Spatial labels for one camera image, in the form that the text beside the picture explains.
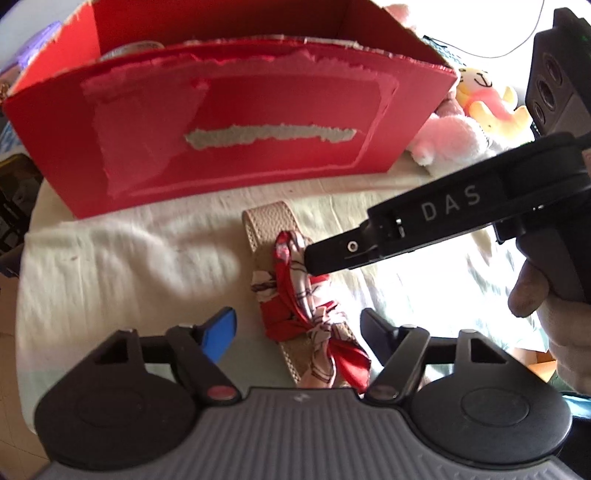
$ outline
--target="camera lens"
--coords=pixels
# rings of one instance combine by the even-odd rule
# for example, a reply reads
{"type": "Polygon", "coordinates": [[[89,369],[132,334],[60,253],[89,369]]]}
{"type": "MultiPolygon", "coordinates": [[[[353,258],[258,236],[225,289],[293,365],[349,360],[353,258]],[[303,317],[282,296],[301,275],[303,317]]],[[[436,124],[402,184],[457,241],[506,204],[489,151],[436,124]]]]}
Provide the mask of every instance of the camera lens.
{"type": "Polygon", "coordinates": [[[538,90],[540,91],[540,95],[542,96],[544,103],[550,110],[554,110],[556,108],[554,95],[552,94],[552,90],[550,90],[550,87],[545,82],[545,80],[538,80],[538,90]]]}
{"type": "Polygon", "coordinates": [[[545,65],[546,65],[546,69],[548,70],[548,73],[550,74],[552,79],[558,85],[562,85],[562,73],[560,71],[560,67],[558,66],[558,63],[556,62],[556,60],[554,60],[549,55],[546,55],[545,65]]]}
{"type": "Polygon", "coordinates": [[[534,102],[534,112],[543,124],[546,123],[546,116],[538,102],[534,102]]]}

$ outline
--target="purple object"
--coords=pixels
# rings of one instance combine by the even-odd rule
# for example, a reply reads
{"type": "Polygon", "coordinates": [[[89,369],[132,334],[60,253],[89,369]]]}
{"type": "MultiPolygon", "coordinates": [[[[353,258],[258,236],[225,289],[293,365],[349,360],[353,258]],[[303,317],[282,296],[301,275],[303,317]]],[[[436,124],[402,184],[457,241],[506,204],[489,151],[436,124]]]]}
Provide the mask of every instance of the purple object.
{"type": "Polygon", "coordinates": [[[27,68],[33,57],[37,55],[43,45],[45,45],[45,43],[47,43],[47,41],[53,37],[60,28],[61,22],[53,22],[43,30],[34,34],[22,45],[21,48],[18,49],[10,60],[0,68],[0,75],[16,66],[18,66],[20,72],[27,68]]]}

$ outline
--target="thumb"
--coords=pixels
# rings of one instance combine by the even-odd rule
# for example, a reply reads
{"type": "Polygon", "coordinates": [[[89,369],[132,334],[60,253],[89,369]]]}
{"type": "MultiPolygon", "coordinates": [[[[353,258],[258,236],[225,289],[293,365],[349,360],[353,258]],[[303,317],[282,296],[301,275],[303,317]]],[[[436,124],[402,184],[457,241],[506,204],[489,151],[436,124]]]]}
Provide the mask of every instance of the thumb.
{"type": "Polygon", "coordinates": [[[527,317],[538,309],[549,292],[548,279],[526,260],[509,295],[509,309],[516,317],[527,317]]]}

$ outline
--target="red patterned scarf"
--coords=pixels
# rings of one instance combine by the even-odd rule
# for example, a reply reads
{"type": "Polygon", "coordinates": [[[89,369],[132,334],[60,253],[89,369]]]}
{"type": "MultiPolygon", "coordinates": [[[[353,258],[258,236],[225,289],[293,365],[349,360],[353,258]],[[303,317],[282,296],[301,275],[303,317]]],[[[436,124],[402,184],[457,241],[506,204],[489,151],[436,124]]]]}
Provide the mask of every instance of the red patterned scarf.
{"type": "Polygon", "coordinates": [[[311,339],[314,354],[298,387],[330,388],[338,372],[357,391],[365,392],[369,357],[345,328],[347,316],[333,298],[329,276],[308,275],[304,265],[307,244],[297,231],[281,232],[275,242],[275,272],[254,272],[252,289],[266,334],[276,342],[302,333],[311,339]]]}

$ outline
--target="yellow plush toy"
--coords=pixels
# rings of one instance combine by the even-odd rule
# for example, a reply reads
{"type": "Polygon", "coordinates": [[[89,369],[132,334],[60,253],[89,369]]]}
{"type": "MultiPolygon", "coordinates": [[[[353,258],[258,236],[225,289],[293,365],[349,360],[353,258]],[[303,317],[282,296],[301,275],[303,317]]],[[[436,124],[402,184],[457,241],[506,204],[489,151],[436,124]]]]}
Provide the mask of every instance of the yellow plush toy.
{"type": "Polygon", "coordinates": [[[492,136],[513,140],[530,127],[532,118],[525,105],[517,110],[512,87],[493,85],[484,70],[460,68],[456,99],[467,116],[492,136]]]}

